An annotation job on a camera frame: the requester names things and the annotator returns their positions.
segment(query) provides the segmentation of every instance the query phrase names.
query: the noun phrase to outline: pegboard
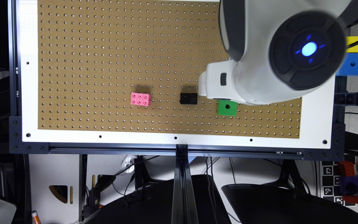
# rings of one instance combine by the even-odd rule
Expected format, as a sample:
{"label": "pegboard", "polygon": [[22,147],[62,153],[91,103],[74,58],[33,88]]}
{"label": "pegboard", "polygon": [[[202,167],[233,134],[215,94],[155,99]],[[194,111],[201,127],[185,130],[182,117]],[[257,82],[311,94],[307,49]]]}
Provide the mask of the pegboard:
{"label": "pegboard", "polygon": [[[218,2],[39,0],[38,128],[299,138],[301,102],[238,105],[218,116],[196,93],[207,64],[227,60]],[[131,92],[150,93],[148,107]]]}

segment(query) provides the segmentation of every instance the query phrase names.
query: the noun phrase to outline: black block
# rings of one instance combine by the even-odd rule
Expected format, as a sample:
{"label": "black block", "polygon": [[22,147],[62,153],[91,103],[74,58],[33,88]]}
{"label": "black block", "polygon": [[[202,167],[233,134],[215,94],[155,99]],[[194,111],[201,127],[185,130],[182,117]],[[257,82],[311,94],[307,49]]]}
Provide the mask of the black block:
{"label": "black block", "polygon": [[197,93],[180,93],[180,104],[196,105],[197,97]]}

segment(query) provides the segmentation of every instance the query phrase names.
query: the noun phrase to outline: green block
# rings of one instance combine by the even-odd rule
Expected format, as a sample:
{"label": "green block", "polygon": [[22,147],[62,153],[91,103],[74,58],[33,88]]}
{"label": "green block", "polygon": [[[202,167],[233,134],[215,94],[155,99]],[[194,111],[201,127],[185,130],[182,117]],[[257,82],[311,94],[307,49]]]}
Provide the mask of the green block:
{"label": "green block", "polygon": [[219,100],[218,115],[235,116],[237,114],[237,103],[229,100]]}

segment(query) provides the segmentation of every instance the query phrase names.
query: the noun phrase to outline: pink block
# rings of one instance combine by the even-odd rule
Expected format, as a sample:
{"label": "pink block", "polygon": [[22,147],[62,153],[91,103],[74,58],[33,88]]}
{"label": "pink block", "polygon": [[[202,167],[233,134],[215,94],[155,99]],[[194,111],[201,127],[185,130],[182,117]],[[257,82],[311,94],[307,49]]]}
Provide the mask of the pink block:
{"label": "pink block", "polygon": [[150,94],[147,93],[131,93],[131,104],[138,106],[150,106]]}

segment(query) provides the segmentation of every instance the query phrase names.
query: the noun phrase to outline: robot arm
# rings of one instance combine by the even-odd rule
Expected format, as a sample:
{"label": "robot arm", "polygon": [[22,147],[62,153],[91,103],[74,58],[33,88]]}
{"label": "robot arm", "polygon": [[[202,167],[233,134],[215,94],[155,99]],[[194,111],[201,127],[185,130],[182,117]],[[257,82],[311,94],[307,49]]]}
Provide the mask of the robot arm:
{"label": "robot arm", "polygon": [[314,91],[341,66],[351,0],[222,0],[219,26],[231,59],[210,63],[199,95],[248,105]]}

